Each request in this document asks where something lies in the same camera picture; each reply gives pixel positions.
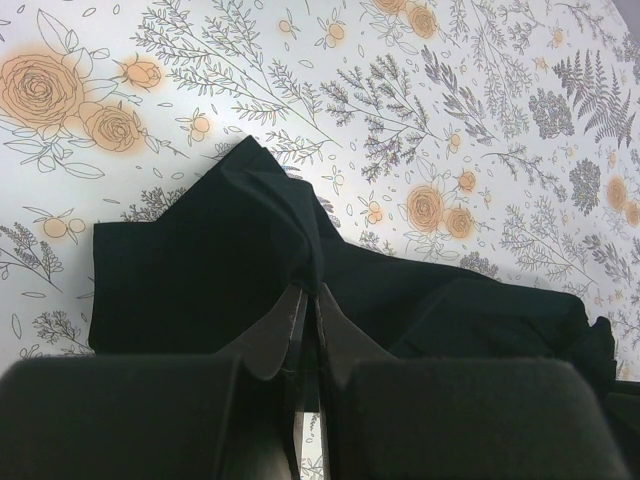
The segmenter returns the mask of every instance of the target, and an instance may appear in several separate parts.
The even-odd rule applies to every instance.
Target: rose
[[[124,75],[131,83],[143,88],[155,87],[162,78],[160,69],[151,62],[136,62],[129,65]]]
[[[416,230],[433,232],[442,220],[444,204],[431,187],[418,187],[407,198],[407,217]]]
[[[632,227],[637,227],[640,223],[640,210],[636,202],[629,202],[624,207],[624,213],[627,216],[627,223]]]
[[[140,137],[133,117],[116,107],[83,103],[80,118],[87,135],[105,150],[122,152]]]
[[[49,56],[16,57],[0,75],[0,106],[32,128],[60,125],[84,100],[78,73]]]
[[[465,238],[471,232],[473,218],[466,208],[448,210],[445,218],[447,230],[455,238]]]
[[[614,177],[607,185],[607,202],[617,212],[622,211],[627,202],[627,189],[620,177]]]
[[[460,177],[458,177],[458,185],[465,192],[472,192],[473,188],[476,186],[476,176],[473,172],[464,172]]]
[[[373,0],[373,3],[382,13],[396,15],[404,10],[407,0]]]
[[[438,29],[436,17],[428,8],[410,2],[407,3],[407,13],[409,15],[409,25],[422,38],[431,38]]]

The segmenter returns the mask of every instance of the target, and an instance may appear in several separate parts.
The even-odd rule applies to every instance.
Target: botanical line drawing
[[[571,110],[562,95],[555,95],[551,90],[544,93],[538,89],[538,96],[531,96],[529,109],[533,120],[538,125],[540,138],[556,138],[561,133],[570,137],[575,133],[571,122]]]
[[[0,27],[4,26],[4,25],[11,25],[11,21],[10,20],[0,20]],[[4,42],[4,37],[2,36],[2,34],[0,33],[0,41]]]
[[[39,218],[36,218],[33,223],[42,224],[42,229],[50,238],[61,238],[65,235],[68,235],[71,240],[77,245],[78,244],[78,234],[85,231],[87,228],[86,224],[80,218],[71,218],[68,217],[73,213],[75,208],[70,208],[69,210],[61,213],[60,215],[53,215],[52,213],[47,212],[42,208],[36,207],[23,207],[25,210],[29,210],[36,215],[39,215]]]
[[[615,244],[603,244],[598,235],[587,235],[582,241],[589,250],[593,259],[600,265],[604,265],[604,271],[614,283],[621,283],[623,280],[627,285],[633,281],[633,273],[627,259],[620,256]]]
[[[458,86],[458,78],[450,66],[440,63],[438,57],[427,47],[422,49],[425,72],[436,84],[444,85],[449,93],[443,93],[445,112],[465,123],[465,131],[483,145],[491,145],[496,137],[487,129],[483,120],[486,117],[482,102],[476,99],[469,87]]]
[[[287,162],[304,165],[307,160],[313,164],[315,157],[322,160],[321,147],[328,140],[314,143],[312,140],[303,138],[300,135],[296,138],[291,138],[286,130],[279,130],[268,132],[265,141],[274,143],[269,145],[269,151],[282,165],[286,165]]]
[[[602,28],[602,22],[604,17],[602,15],[593,15],[591,13],[591,4],[586,1],[578,1],[575,5],[570,5],[565,2],[558,2],[555,7],[566,7],[569,10],[571,16],[578,24],[580,32],[584,32],[585,25],[591,30],[591,36],[594,40],[600,38],[602,46],[605,48],[616,42],[616,38],[604,31]]]
[[[418,49],[410,42],[404,41],[405,35],[415,34],[422,38],[431,38],[438,32],[443,42],[449,40],[460,48],[456,42],[457,38],[454,39],[454,36],[440,28],[435,14],[427,6],[403,0],[362,1],[360,5],[364,9],[361,18],[365,15],[371,17],[373,21],[369,25],[380,33],[378,38],[384,39],[387,47],[397,45],[404,53],[416,55]]]
[[[130,205],[129,212],[123,212],[120,217],[125,222],[155,222],[186,191],[185,188],[178,188],[165,192],[161,187],[143,190],[140,199],[147,206],[138,208],[135,204]]]
[[[478,20],[479,27],[472,35],[474,64],[484,71],[485,97],[491,116],[502,126],[505,138],[516,137],[529,131],[529,121],[516,100],[532,85],[532,76],[522,61],[504,53],[504,33],[497,22],[495,8],[490,2],[469,2]]]
[[[9,268],[24,268],[35,273],[56,290],[61,291],[52,281],[51,277],[64,270],[62,262],[53,253],[51,246],[36,239],[35,235],[22,224],[16,222],[14,229],[0,226],[0,237],[4,234],[13,244],[13,253],[4,247],[0,247],[0,278],[9,278]],[[40,252],[33,250],[38,245]]]
[[[188,132],[187,143],[189,146],[193,146],[193,142],[201,142],[204,140],[206,133],[211,128],[211,124],[204,112],[201,112],[199,108],[193,111],[191,117],[178,117],[176,118],[178,123],[187,123],[187,125],[181,125],[180,128],[185,132]]]
[[[578,207],[586,217],[599,203],[600,167],[588,158],[584,158],[571,170],[569,180],[573,184],[573,195],[571,195],[573,206]]]
[[[11,329],[18,340],[22,339],[22,325],[20,324],[20,319],[15,313],[11,315]]]
[[[322,46],[325,50],[327,47],[335,48],[340,40],[344,38],[345,23],[340,20],[340,12],[337,8],[334,8],[331,12],[331,20],[325,19],[323,21],[320,17],[318,17],[317,20],[324,35],[316,41],[314,46]]]
[[[559,201],[564,202],[567,199],[567,190],[557,175],[542,170],[543,159],[539,155],[527,154],[527,147],[518,143],[510,145],[506,152],[491,152],[482,156],[488,157],[495,155],[500,159],[503,165],[509,168],[511,176],[514,180],[518,179],[518,166],[524,170],[528,176],[529,185],[536,183],[536,179],[540,186],[545,190],[551,190]]]
[[[363,230],[360,234],[360,246],[373,252],[389,255],[390,257],[396,254],[396,251],[387,240],[380,245],[380,237],[369,230]]]
[[[180,0],[154,2],[136,33],[136,44],[155,52],[171,74],[178,89],[197,90],[198,95],[227,93],[238,99],[233,110],[239,117],[262,124],[294,115],[310,125],[326,140],[335,142],[316,123],[321,102],[310,84],[293,78],[288,67],[277,59],[265,67],[259,33],[250,19],[250,9],[242,10],[236,0],[212,0],[214,17],[205,17],[207,27],[198,38],[188,23],[188,11],[180,11]]]
[[[139,105],[138,98],[117,90],[118,83],[94,79],[94,60],[109,57],[106,48],[89,51],[79,46],[78,35],[55,17],[38,11],[39,33],[47,46],[61,56],[20,55],[0,69],[0,128],[17,139],[5,142],[11,150],[26,154],[20,164],[35,162],[41,173],[62,168],[83,179],[97,179],[104,172],[94,165],[69,162],[75,148],[98,146],[111,152],[128,150],[141,136],[156,153],[160,146],[178,154],[169,141],[151,136],[135,112],[104,105],[109,96],[124,97]],[[34,92],[29,82],[38,82],[43,94]]]
[[[335,212],[334,212],[333,204],[331,203],[331,201],[323,197],[317,197],[317,198],[322,208],[324,208],[324,210],[327,212],[327,215],[329,216],[329,220],[331,220],[331,223],[333,223],[333,226],[336,228],[340,228],[342,225],[340,224],[340,219],[334,215]]]
[[[531,33],[537,27],[543,27],[544,25],[535,19],[529,2],[527,0],[513,0],[509,2],[508,6],[500,5],[498,7],[498,15],[502,18],[502,24],[505,25],[509,22],[509,15],[521,14],[526,20],[520,23],[516,21],[513,26],[507,27],[507,33],[509,34],[509,40],[511,40],[511,46],[520,55],[524,55],[525,49],[531,46]]]
[[[459,266],[501,281],[498,277],[498,266],[490,263],[488,258],[480,257],[480,252],[471,252],[465,255],[460,259]]]
[[[93,350],[80,341],[82,330],[71,324],[66,312],[56,310],[44,312],[33,322],[38,337],[53,345],[66,340],[69,346],[61,348],[65,355],[93,355]]]
[[[289,10],[288,8],[287,19],[288,20],[280,20],[280,23],[278,23],[278,28],[280,28],[280,31],[290,34],[294,40],[297,40],[298,37],[296,35],[296,32],[300,33],[300,29],[296,25],[294,25],[293,15],[291,14],[291,10]]]
[[[640,45],[629,32],[625,32],[622,39],[622,48],[614,47],[616,60],[619,62],[633,62],[633,76],[636,79],[636,85],[640,85]]]
[[[449,242],[465,241],[474,230],[493,229],[474,219],[468,208],[463,187],[471,183],[462,183],[450,170],[439,173],[435,164],[423,157],[418,157],[417,164],[425,184],[415,187],[406,203],[398,205],[400,216],[412,227],[403,234],[408,239],[407,249],[413,246],[416,253],[424,255],[424,261],[456,260],[459,252],[445,250]]]
[[[584,56],[584,69],[581,63],[580,50],[576,52],[575,61],[571,63],[571,57],[566,62],[562,60],[553,67],[555,74],[562,80],[562,87],[567,89],[567,98],[573,94],[573,109],[578,104],[578,119],[586,114],[591,114],[584,132],[592,128],[596,130],[595,141],[605,137],[613,137],[618,141],[618,147],[623,140],[627,147],[631,143],[631,126],[636,116],[635,112],[629,116],[631,103],[631,90],[623,100],[615,70],[611,69],[611,86],[607,84],[604,66],[600,58],[600,50],[596,52],[595,69],[591,63],[591,56],[587,50]]]
[[[353,98],[358,104],[335,80],[322,82],[320,90],[335,102],[327,105],[326,111],[335,117],[338,127],[348,125],[356,114],[364,115],[369,130],[364,146],[371,165],[363,167],[361,173],[372,183],[381,175],[390,175],[402,160],[411,163],[426,137],[439,138],[429,129],[429,115],[422,102],[417,95],[411,95],[409,73],[398,66],[391,54],[378,56],[369,70],[370,75],[366,78],[359,67],[346,72],[338,70],[344,84],[353,90]]]
[[[547,197],[535,202],[529,220],[517,205],[507,206],[500,245],[517,258],[516,264],[524,271],[544,271],[552,282],[565,282],[563,288],[573,289],[584,297],[596,282],[586,271],[587,248],[577,243],[568,233],[560,232],[556,210]],[[582,281],[571,282],[573,275]]]
[[[607,313],[607,318],[611,320],[611,325],[616,332],[621,332],[621,338],[631,338],[631,347],[635,349],[640,344],[640,313],[636,312],[636,321],[632,323],[629,314],[618,310]]]

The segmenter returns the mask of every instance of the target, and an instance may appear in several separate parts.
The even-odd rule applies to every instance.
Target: black fabric
[[[325,282],[398,357],[565,359],[599,393],[615,377],[609,321],[590,327],[578,298],[350,245],[251,137],[156,222],[96,225],[94,261],[97,353],[215,352],[288,284]]]

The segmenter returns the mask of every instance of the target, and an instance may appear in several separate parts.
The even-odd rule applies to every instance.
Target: black cloth
[[[398,357],[559,358],[601,394],[614,382],[610,323],[590,327],[580,299],[350,245],[252,137],[156,222],[97,224],[94,262],[98,354],[215,352],[290,283],[325,282]]]

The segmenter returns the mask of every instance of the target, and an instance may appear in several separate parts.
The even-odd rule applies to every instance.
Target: floral wallpaper
[[[639,380],[639,103],[611,0],[5,0],[1,370],[90,353],[93,225],[252,134],[352,243],[581,297]]]

